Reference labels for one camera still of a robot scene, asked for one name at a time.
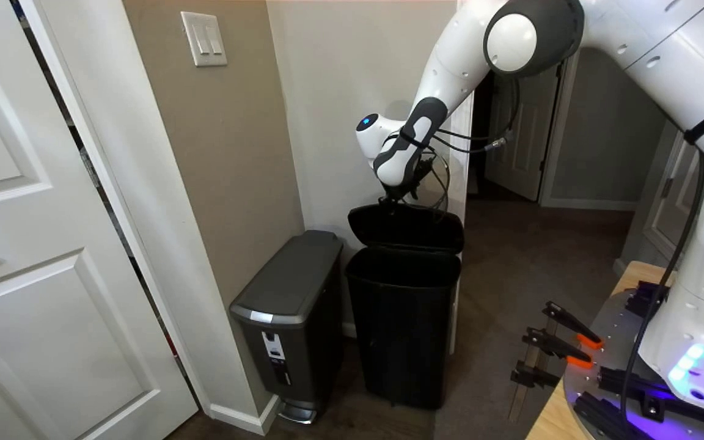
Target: door hinge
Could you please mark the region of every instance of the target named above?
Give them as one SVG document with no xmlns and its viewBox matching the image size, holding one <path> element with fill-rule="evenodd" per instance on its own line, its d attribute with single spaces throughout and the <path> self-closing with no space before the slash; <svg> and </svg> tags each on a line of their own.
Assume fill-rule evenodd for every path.
<svg viewBox="0 0 704 440">
<path fill-rule="evenodd" d="M 664 188 L 662 188 L 662 198 L 665 199 L 667 198 L 667 195 L 670 193 L 670 188 L 673 186 L 673 178 L 668 178 L 664 182 Z"/>
<path fill-rule="evenodd" d="M 178 369 L 181 370 L 181 376 L 184 376 L 184 378 L 188 378 L 188 374 L 186 374 L 186 368 L 184 368 L 184 363 L 181 362 L 181 358 L 178 356 L 178 354 L 173 354 L 173 359 L 175 359 L 175 363 L 178 365 Z"/>
</svg>

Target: baseboard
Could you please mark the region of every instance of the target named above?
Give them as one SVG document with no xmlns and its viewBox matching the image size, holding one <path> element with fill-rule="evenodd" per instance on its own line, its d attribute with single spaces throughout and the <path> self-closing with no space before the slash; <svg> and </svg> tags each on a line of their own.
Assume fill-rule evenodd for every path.
<svg viewBox="0 0 704 440">
<path fill-rule="evenodd" d="M 603 211 L 636 211 L 637 203 L 624 200 L 586 200 L 545 198 L 540 206 L 545 208 L 598 209 Z"/>
<path fill-rule="evenodd" d="M 279 403 L 281 403 L 279 396 L 273 395 L 271 401 L 262 410 L 260 417 L 212 403 L 210 404 L 210 417 L 248 432 L 254 432 L 254 434 L 266 435 L 279 412 Z"/>
<path fill-rule="evenodd" d="M 623 273 L 626 272 L 626 263 L 620 258 L 616 258 L 615 262 L 612 263 L 612 272 L 615 272 L 615 275 L 621 278 Z"/>
<path fill-rule="evenodd" d="M 358 339 L 358 329 L 355 328 L 354 323 L 341 323 L 341 333 L 346 337 Z"/>
</svg>

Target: gray trash can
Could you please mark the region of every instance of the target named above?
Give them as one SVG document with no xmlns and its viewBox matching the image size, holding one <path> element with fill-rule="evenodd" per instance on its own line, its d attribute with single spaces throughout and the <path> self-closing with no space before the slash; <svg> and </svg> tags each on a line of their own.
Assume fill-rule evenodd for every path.
<svg viewBox="0 0 704 440">
<path fill-rule="evenodd" d="M 343 357 L 341 248 L 333 233 L 294 236 L 230 306 L 280 415 L 299 423 L 325 409 Z"/>
</svg>

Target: metal plate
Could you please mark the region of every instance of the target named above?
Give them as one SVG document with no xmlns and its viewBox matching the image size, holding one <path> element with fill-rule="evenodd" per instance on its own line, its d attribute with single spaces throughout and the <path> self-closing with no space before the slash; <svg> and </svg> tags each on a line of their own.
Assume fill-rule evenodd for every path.
<svg viewBox="0 0 704 440">
<path fill-rule="evenodd" d="M 594 358 L 594 368 L 584 370 L 575 365 L 567 364 L 564 373 L 564 393 L 570 406 L 574 406 L 575 400 L 583 392 L 589 392 L 596 398 L 605 398 L 618 406 L 620 400 L 618 395 L 605 392 L 597 387 L 598 366 L 603 365 L 620 370 L 626 368 L 626 361 L 629 359 L 634 337 L 642 322 L 640 317 L 624 309 L 624 304 L 631 293 L 634 293 L 634 290 L 626 290 L 610 297 L 601 307 L 594 323 L 590 325 L 592 331 L 606 339 L 603 350 L 593 351 L 583 347 L 583 351 L 591 354 Z M 659 376 L 645 362 L 642 362 L 640 357 L 637 357 L 637 361 L 634 363 L 634 373 L 649 380 L 659 379 Z M 593 438 L 606 440 L 590 423 L 579 418 L 574 411 L 572 413 Z M 656 440 L 661 438 L 704 440 L 704 423 L 672 412 L 665 413 L 664 423 L 646 419 L 640 415 L 640 403 L 633 398 L 630 398 L 626 405 L 626 417 L 629 422 Z"/>
</svg>

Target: floor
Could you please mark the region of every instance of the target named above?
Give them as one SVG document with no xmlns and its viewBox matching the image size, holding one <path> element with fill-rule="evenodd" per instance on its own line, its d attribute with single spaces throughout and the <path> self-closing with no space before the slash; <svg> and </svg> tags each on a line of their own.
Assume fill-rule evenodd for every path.
<svg viewBox="0 0 704 440">
<path fill-rule="evenodd" d="M 509 373 L 526 351 L 526 326 L 543 326 L 553 300 L 590 322 L 615 285 L 612 263 L 632 213 L 539 208 L 535 203 L 470 200 L 466 212 L 457 348 L 447 372 L 442 409 L 428 412 L 366 393 L 354 342 L 329 411 L 313 426 L 277 418 L 266 438 L 520 440 L 551 390 L 530 390 L 517 423 L 507 421 L 514 392 Z M 551 361 L 553 373 L 562 363 Z M 170 440 L 258 440 L 257 435 L 195 415 Z"/>
</svg>

